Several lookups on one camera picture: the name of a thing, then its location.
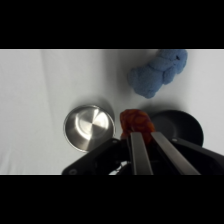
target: red cloth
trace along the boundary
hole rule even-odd
[[[141,110],[126,110],[120,115],[123,133],[122,139],[127,138],[132,132],[141,132],[146,146],[152,141],[151,132],[155,127],[147,113]]]

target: white table surface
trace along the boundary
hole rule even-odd
[[[224,50],[188,50],[184,72],[155,98],[136,95],[127,72],[145,50],[0,50],[0,174],[60,174],[83,156],[63,135],[66,115],[95,104],[115,119],[125,109],[180,109],[201,123],[204,147],[224,155]]]

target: blue cloth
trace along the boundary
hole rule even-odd
[[[187,63],[185,49],[161,49],[146,66],[132,69],[128,82],[135,92],[145,98],[152,98],[162,87],[171,83]]]

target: black plate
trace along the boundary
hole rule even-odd
[[[204,134],[199,122],[191,115],[176,110],[163,111],[151,116],[156,131],[162,132],[166,138],[182,138],[203,146]]]

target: stainless steel bowl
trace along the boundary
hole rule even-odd
[[[115,125],[110,115],[101,108],[82,106],[66,117],[64,134],[75,149],[89,152],[115,135]]]

